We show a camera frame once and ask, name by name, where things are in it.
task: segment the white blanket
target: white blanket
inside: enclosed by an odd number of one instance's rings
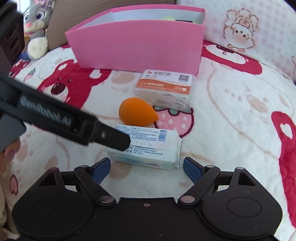
[[[178,130],[183,138],[181,159],[190,156],[223,171],[245,167],[283,209],[276,237],[295,241],[296,127],[291,120],[296,121],[296,86],[274,69],[210,42],[204,42],[202,56],[191,112],[155,108],[159,115],[155,126]],[[81,69],[65,46],[36,62],[19,61],[11,76],[116,126],[122,123],[118,108],[133,96],[140,73]],[[10,209],[48,168],[73,170],[107,156],[106,147],[84,147],[33,126],[21,141],[3,175]],[[161,170],[113,162],[101,185],[117,200],[177,199],[192,182],[182,167]]]

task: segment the blue gripper pad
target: blue gripper pad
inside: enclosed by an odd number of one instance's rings
[[[94,170],[91,174],[91,177],[97,184],[100,184],[110,172],[111,161],[109,158],[104,158],[92,167]]]
[[[190,157],[184,159],[183,169],[185,174],[194,184],[198,182],[205,173],[205,168]]]

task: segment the orange label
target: orange label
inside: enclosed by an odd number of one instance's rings
[[[190,92],[190,86],[176,85],[154,79],[139,79],[136,87],[151,90],[169,91],[184,95],[188,95]]]

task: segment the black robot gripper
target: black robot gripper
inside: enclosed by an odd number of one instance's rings
[[[100,186],[110,168],[104,158],[72,172],[49,169],[12,210],[18,241],[277,240],[281,207],[243,167],[223,172],[186,157],[183,168],[193,186],[177,203],[174,198],[116,203]],[[229,187],[218,191],[220,185]]]

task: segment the circular pad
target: circular pad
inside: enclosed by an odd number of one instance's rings
[[[12,217],[21,235],[55,240],[73,235],[90,220],[92,213],[92,203],[82,194],[60,189],[27,197],[25,194],[14,206]]]
[[[232,214],[243,218],[251,218],[261,212],[260,203],[246,197],[239,197],[230,200],[227,203],[227,208]]]

